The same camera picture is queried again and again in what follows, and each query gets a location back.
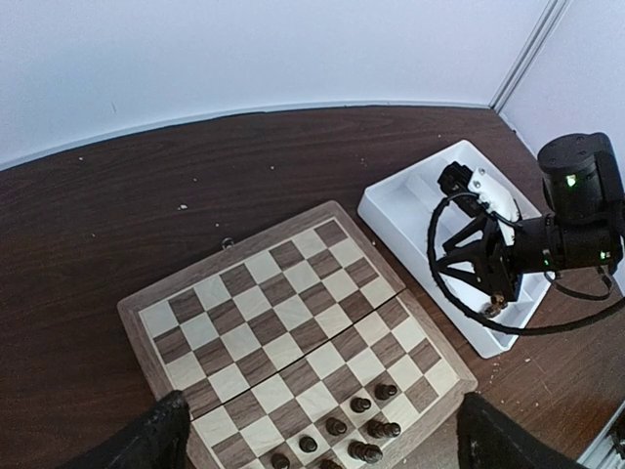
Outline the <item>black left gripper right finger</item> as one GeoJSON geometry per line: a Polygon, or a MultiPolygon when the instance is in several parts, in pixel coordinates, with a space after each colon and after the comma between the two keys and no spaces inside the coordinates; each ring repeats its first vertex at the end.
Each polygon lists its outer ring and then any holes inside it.
{"type": "Polygon", "coordinates": [[[480,394],[464,396],[457,414],[460,468],[580,468],[548,447],[480,394]]]}

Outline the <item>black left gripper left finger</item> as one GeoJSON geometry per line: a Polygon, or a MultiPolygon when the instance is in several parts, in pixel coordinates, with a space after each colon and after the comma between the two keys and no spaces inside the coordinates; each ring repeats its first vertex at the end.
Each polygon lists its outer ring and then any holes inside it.
{"type": "Polygon", "coordinates": [[[63,468],[186,468],[190,432],[188,401],[172,391],[100,445],[63,468]]]}

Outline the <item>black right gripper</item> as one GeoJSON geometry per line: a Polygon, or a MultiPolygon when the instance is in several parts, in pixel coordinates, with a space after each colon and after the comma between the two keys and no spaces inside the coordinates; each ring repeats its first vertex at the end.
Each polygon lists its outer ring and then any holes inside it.
{"type": "Polygon", "coordinates": [[[551,212],[515,222],[514,244],[497,246],[488,267],[479,257],[486,252],[488,217],[477,216],[442,245],[446,255],[435,262],[440,274],[515,301],[525,274],[593,267],[616,273],[623,260],[624,186],[610,138],[564,135],[546,144],[537,161],[551,212]]]}

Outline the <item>dark chess pawn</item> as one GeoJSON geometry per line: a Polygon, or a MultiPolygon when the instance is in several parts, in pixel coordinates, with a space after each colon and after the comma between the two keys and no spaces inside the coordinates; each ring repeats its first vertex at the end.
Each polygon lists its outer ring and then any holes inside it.
{"type": "Polygon", "coordinates": [[[326,431],[331,436],[342,436],[347,432],[347,424],[334,417],[330,417],[326,420],[325,423],[326,431]]]}
{"type": "Polygon", "coordinates": [[[394,384],[378,384],[374,390],[375,398],[378,401],[386,401],[397,394],[397,387],[394,384]]]}
{"type": "Polygon", "coordinates": [[[490,298],[490,303],[498,308],[505,308],[508,304],[505,296],[501,292],[494,293],[490,298]]]}
{"type": "Polygon", "coordinates": [[[351,399],[350,408],[354,413],[364,413],[371,408],[371,401],[362,397],[351,399]]]}

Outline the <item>dark chess rook small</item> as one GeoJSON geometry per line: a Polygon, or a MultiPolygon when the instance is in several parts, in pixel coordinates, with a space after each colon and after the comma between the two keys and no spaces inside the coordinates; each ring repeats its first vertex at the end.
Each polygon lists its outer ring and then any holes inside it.
{"type": "Polygon", "coordinates": [[[282,453],[275,453],[271,457],[271,467],[273,469],[289,469],[290,466],[290,459],[282,453]]]}

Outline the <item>dark chess piece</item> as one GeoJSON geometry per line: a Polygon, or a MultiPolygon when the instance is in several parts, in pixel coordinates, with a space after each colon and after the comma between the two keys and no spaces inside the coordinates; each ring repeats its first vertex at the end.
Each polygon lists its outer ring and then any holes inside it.
{"type": "Polygon", "coordinates": [[[318,449],[316,440],[310,436],[303,436],[299,440],[299,448],[303,453],[313,453],[318,449]]]}

